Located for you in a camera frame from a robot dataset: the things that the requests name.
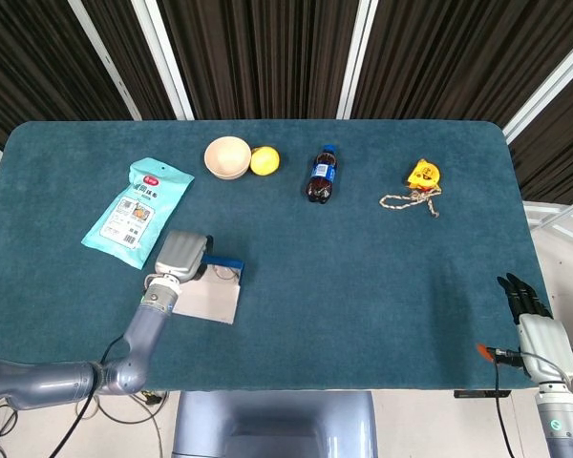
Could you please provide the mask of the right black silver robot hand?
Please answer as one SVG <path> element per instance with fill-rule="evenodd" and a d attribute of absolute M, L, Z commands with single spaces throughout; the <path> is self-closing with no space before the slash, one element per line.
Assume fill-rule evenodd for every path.
<path fill-rule="evenodd" d="M 521 368 L 537 385 L 564 383 L 571 387 L 573 353 L 562 322 L 553 317 L 535 289 L 514 274 L 497 277 L 497 281 L 520 342 L 517 350 L 499 350 L 498 363 Z"/>

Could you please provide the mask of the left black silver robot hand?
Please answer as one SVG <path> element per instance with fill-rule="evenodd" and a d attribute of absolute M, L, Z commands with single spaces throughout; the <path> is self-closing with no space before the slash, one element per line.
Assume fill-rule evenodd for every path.
<path fill-rule="evenodd" d="M 168 233 L 155 262 L 155 273 L 171 275 L 179 283 L 199 280 L 207 268 L 202 260 L 212 252 L 210 235 L 172 230 Z"/>

